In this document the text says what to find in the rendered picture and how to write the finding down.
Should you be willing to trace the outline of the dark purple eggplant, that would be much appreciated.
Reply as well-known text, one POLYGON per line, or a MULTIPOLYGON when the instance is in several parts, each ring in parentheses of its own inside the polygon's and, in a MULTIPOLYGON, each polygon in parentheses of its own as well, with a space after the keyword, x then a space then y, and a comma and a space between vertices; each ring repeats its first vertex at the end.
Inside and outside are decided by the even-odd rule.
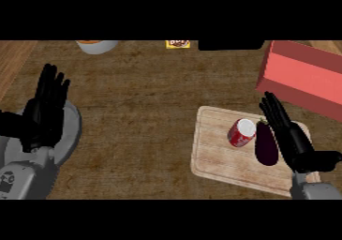
POLYGON ((263 166, 272 166, 278 161, 278 149, 268 124, 256 123, 254 156, 263 166))

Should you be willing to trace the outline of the red cardboard box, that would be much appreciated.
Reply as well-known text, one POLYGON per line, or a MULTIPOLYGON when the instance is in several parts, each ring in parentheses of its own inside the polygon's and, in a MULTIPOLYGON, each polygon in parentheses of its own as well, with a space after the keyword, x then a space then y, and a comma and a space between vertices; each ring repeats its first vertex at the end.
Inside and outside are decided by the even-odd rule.
POLYGON ((342 122, 342 55, 288 40, 263 51, 256 91, 342 122))

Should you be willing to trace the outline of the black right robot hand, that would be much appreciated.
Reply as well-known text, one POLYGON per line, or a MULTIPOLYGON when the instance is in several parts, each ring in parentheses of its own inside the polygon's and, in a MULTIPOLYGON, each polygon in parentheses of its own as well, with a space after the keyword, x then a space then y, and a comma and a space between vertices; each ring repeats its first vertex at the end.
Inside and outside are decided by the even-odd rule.
POLYGON ((263 92, 259 108, 290 170, 296 173, 331 172, 342 161, 342 153, 313 149, 306 133, 290 120, 284 106, 271 92, 263 92))

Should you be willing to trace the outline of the red can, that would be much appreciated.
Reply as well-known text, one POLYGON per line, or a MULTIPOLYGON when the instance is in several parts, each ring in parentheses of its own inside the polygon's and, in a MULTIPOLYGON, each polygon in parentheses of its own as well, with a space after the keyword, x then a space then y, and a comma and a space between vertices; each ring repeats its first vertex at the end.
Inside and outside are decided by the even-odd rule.
POLYGON ((228 143, 234 147, 243 147, 253 139, 254 134, 256 126, 253 122, 249 119, 241 118, 235 121, 235 123, 229 127, 226 133, 228 143))

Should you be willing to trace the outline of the pale wooden cutting board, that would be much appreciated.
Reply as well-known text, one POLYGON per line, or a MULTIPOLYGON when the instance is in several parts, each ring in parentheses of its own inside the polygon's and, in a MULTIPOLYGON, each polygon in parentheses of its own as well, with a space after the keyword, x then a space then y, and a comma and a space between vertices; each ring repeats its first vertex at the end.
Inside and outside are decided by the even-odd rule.
POLYGON ((254 141, 243 147, 228 143, 226 133, 241 118, 253 123, 265 117, 210 106, 200 106, 196 112, 191 151, 191 173, 196 176, 244 188, 288 197, 291 170, 282 157, 272 166, 263 166, 254 156, 254 141))

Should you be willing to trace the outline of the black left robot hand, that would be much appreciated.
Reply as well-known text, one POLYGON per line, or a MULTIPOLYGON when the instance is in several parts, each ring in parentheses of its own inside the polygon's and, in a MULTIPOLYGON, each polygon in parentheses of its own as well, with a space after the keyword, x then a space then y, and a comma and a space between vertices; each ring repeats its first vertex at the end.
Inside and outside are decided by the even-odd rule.
POLYGON ((0 110, 0 136, 19 140, 23 153, 54 147, 60 140, 69 83, 57 67, 45 64, 22 114, 0 110))

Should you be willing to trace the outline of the yellow food box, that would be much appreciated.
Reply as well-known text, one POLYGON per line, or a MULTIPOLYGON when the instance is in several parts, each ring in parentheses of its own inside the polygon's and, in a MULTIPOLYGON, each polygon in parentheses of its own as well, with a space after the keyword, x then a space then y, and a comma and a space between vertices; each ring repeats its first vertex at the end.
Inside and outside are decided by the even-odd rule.
POLYGON ((188 49, 190 41, 188 40, 166 40, 165 41, 168 49, 188 49))

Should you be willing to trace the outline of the white pot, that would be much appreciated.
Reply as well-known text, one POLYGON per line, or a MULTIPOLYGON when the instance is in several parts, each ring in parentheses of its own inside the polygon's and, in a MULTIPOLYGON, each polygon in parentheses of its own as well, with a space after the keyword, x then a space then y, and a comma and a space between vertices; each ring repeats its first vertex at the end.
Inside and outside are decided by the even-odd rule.
POLYGON ((76 44, 79 46, 79 49, 87 54, 101 54, 109 52, 116 44, 116 40, 78 40, 76 44))

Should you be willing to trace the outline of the black appliance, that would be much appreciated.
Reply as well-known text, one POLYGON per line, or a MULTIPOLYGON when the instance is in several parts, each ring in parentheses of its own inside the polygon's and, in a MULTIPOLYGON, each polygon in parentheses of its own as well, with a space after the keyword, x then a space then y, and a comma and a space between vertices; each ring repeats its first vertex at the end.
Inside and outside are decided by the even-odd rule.
POLYGON ((229 41, 213 41, 198 40, 197 49, 200 51, 234 51, 234 50, 256 50, 262 47, 262 40, 229 40, 229 41))

